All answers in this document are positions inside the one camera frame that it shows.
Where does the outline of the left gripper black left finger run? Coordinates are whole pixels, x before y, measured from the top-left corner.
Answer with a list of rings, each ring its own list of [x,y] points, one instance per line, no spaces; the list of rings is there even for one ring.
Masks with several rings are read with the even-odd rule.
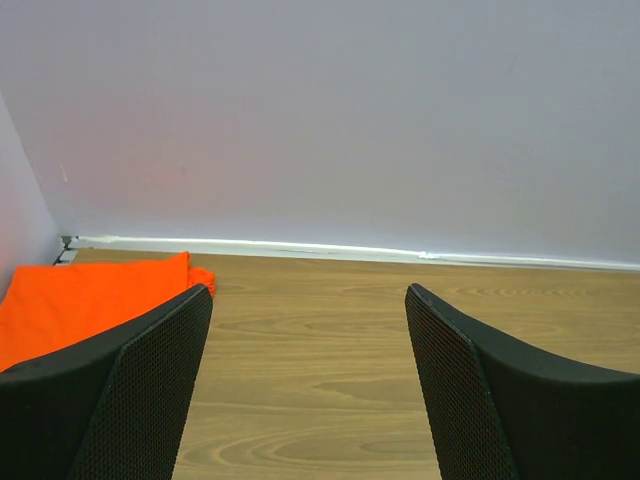
[[[198,284],[2,372],[2,478],[171,478],[212,311]]]

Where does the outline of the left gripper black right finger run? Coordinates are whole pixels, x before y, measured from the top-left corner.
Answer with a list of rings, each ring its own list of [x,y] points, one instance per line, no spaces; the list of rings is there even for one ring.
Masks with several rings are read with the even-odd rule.
[[[638,375],[537,348],[419,284],[405,310],[442,478],[638,478]]]

